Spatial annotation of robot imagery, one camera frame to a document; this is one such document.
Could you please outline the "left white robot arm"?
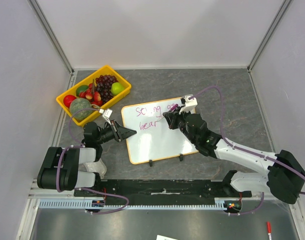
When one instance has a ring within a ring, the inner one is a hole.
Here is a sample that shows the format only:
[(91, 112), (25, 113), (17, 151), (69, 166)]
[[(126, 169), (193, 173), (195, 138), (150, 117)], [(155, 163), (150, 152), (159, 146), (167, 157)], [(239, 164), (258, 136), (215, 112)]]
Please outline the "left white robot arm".
[(103, 128), (94, 121), (86, 123), (81, 145), (48, 148), (37, 175), (37, 186), (58, 192), (84, 188), (92, 197), (100, 195), (103, 189), (97, 181), (100, 173), (80, 171), (79, 166), (84, 163), (102, 163), (102, 144), (112, 140), (121, 142), (135, 134), (136, 130), (123, 127), (115, 120), (105, 123)]

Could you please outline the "yellow-framed whiteboard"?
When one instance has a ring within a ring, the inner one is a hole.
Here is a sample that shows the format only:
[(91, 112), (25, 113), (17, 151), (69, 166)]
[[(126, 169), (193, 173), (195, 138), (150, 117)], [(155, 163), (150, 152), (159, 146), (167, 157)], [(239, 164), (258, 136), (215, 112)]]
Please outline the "yellow-framed whiteboard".
[(195, 146), (180, 132), (169, 129), (162, 113), (169, 111), (181, 99), (170, 98), (124, 106), (123, 126), (136, 131), (126, 140), (129, 160), (133, 165), (195, 154)]

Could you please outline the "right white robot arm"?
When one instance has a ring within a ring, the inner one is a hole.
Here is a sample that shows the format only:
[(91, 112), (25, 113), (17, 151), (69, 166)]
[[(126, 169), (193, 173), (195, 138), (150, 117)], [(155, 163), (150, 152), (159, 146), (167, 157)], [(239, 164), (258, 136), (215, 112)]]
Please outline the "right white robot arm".
[(270, 193), (280, 201), (295, 204), (305, 184), (305, 171), (295, 156), (287, 151), (265, 152), (231, 143), (207, 127), (207, 122), (197, 113), (164, 112), (168, 127), (179, 130), (206, 157), (226, 160), (251, 169), (252, 173), (236, 172), (221, 184), (222, 193), (233, 197), (247, 187), (254, 191)]

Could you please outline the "purple whiteboard marker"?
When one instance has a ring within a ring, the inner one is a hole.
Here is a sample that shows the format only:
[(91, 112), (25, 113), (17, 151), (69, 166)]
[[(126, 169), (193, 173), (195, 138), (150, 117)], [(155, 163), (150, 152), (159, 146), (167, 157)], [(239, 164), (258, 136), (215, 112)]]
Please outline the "purple whiteboard marker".
[(173, 105), (167, 112), (162, 113), (161, 117), (159, 117), (157, 121), (159, 122), (160, 120), (162, 120), (165, 117), (164, 115), (166, 113), (173, 112), (178, 106), (178, 104)]

